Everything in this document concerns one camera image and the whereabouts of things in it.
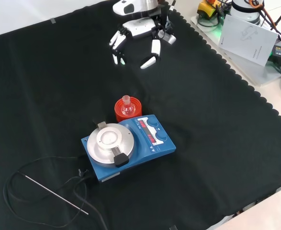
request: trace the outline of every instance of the blue knob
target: blue knob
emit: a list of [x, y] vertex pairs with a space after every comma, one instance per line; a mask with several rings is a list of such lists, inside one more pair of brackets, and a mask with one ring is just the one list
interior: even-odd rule
[[167, 140], [167, 133], [163, 130], [157, 131], [156, 138], [159, 140]]
[[158, 120], [155, 117], [150, 117], [147, 120], [148, 125], [152, 126], [152, 127], [157, 127], [158, 126]]

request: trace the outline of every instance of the red digital display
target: red digital display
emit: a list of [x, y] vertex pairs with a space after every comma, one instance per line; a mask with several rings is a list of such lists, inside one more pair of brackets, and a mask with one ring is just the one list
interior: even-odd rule
[[156, 143], [156, 140], [154, 139], [154, 137], [152, 136], [150, 130], [148, 129], [148, 127], [146, 126], [146, 124], [144, 123], [143, 120], [139, 120], [139, 124], [141, 125], [142, 129], [144, 130], [144, 132], [146, 133], [146, 135], [148, 136], [149, 140], [152, 143]]
[[143, 121], [139, 121], [139, 123], [140, 123], [142, 128], [146, 128], [146, 125], [145, 125], [145, 123]]

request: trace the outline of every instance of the black cloth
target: black cloth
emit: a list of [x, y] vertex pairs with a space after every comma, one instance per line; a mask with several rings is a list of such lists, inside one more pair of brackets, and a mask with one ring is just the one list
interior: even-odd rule
[[[170, 15], [177, 41], [162, 41], [161, 61], [141, 70], [151, 38], [126, 44], [115, 66], [108, 47], [118, 23], [106, 1], [0, 36], [0, 229], [51, 229], [24, 223], [6, 208], [2, 188], [19, 166], [42, 156], [79, 156], [80, 141], [101, 114], [115, 122], [114, 104], [138, 98], [157, 116], [177, 150], [98, 184], [88, 200], [109, 230], [204, 230], [281, 186], [281, 116], [205, 43], [179, 13]], [[43, 161], [24, 170], [51, 189], [92, 169], [80, 161]], [[44, 191], [18, 176], [25, 198]], [[71, 186], [59, 192], [80, 205]], [[63, 224], [75, 209], [56, 197], [12, 201], [32, 221]], [[69, 230], [101, 230], [97, 215], [80, 215]]]

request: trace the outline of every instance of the yellow device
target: yellow device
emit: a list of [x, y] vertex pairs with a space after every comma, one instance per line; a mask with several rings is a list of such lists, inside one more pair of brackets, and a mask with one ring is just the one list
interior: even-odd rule
[[[215, 1], [212, 4], [214, 7], [220, 7], [221, 6], [221, 2], [219, 1]], [[216, 13], [217, 11], [211, 6], [209, 5], [206, 0], [202, 0], [202, 2], [200, 2], [197, 13], [206, 20], [210, 20]]]

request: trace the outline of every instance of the metal plate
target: metal plate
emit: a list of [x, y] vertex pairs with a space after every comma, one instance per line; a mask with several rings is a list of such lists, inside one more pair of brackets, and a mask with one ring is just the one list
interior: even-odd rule
[[134, 150], [133, 134], [119, 124], [107, 124], [103, 129], [95, 129], [87, 141], [89, 155], [100, 165], [114, 167], [114, 154], [111, 148], [118, 146], [129, 158]]

